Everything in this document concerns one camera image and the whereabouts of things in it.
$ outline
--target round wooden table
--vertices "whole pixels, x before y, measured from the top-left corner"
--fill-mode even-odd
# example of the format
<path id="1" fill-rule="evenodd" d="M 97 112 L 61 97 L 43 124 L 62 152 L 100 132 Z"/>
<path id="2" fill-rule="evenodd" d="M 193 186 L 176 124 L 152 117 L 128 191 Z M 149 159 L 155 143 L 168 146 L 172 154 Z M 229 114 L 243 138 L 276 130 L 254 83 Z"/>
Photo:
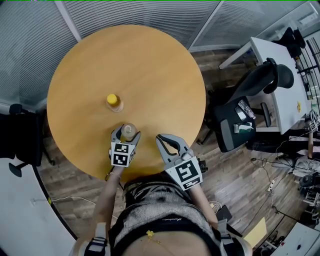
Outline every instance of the round wooden table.
<path id="1" fill-rule="evenodd" d="M 121 112 L 107 108 L 109 94 L 120 96 Z M 77 43 L 51 80 L 47 116 L 65 157 L 104 180 L 111 169 L 111 132 L 132 123 L 141 138 L 122 176 L 129 181 L 164 170 L 157 134 L 182 137 L 189 146 L 202 125 L 205 85 L 198 65 L 178 41 L 157 29 L 119 25 Z"/>

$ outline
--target yellow bottle cap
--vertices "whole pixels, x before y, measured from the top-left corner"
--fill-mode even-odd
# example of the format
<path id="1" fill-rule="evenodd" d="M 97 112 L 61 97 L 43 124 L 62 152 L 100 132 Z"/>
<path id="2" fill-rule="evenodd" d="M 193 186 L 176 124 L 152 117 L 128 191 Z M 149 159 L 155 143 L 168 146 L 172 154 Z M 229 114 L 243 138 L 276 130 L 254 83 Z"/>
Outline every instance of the yellow bottle cap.
<path id="1" fill-rule="evenodd" d="M 118 98 L 115 94 L 109 94 L 108 97 L 106 97 L 106 101 L 110 104 L 110 105 L 114 105 L 117 103 Z"/>

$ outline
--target small bottle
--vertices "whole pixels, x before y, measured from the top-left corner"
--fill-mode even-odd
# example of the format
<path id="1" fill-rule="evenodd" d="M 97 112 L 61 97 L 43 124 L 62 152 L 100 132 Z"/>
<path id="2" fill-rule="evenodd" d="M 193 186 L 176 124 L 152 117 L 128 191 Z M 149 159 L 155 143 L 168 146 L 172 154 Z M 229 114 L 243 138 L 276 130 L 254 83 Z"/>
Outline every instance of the small bottle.
<path id="1" fill-rule="evenodd" d="M 121 135 L 131 141 L 137 133 L 137 128 L 132 123 L 125 123 L 121 128 Z"/>
<path id="2" fill-rule="evenodd" d="M 119 96 L 115 94 L 109 94 L 106 97 L 106 105 L 109 109 L 111 109 L 113 112 L 120 112 L 124 108 L 124 103 L 120 99 Z"/>

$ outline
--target table top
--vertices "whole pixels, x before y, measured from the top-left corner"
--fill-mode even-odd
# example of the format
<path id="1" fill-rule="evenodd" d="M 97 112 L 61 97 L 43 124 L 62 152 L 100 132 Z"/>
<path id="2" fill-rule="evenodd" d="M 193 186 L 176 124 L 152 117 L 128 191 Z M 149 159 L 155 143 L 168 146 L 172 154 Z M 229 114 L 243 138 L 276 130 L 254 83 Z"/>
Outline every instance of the table top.
<path id="1" fill-rule="evenodd" d="M 295 61 L 291 58 L 286 47 L 255 37 L 251 37 L 250 41 L 260 64 L 266 61 L 267 58 L 273 58 L 277 64 L 286 65 L 293 73 L 294 83 L 291 88 L 278 87 L 272 93 L 277 125 L 280 128 L 281 134 L 284 134 L 304 114 L 310 111 L 303 81 L 297 74 Z M 298 111 L 298 102 L 301 103 L 300 112 Z"/>
<path id="2" fill-rule="evenodd" d="M 107 108 L 109 94 L 124 103 Z M 198 65 L 168 34 L 139 25 L 95 32 L 62 59 L 51 80 L 47 116 L 52 136 L 77 168 L 99 179 L 111 169 L 111 132 L 132 123 L 141 131 L 136 155 L 122 176 L 129 181 L 164 170 L 157 134 L 189 146 L 203 122 L 206 92 Z"/>

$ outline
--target yellow paper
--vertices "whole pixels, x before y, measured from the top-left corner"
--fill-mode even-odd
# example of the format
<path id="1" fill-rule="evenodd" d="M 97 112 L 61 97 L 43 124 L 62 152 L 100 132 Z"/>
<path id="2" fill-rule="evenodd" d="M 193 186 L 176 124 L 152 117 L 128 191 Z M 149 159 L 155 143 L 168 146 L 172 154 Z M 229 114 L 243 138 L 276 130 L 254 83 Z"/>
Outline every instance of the yellow paper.
<path id="1" fill-rule="evenodd" d="M 251 247 L 255 247 L 262 238 L 267 234 L 267 226 L 265 217 L 244 237 Z"/>

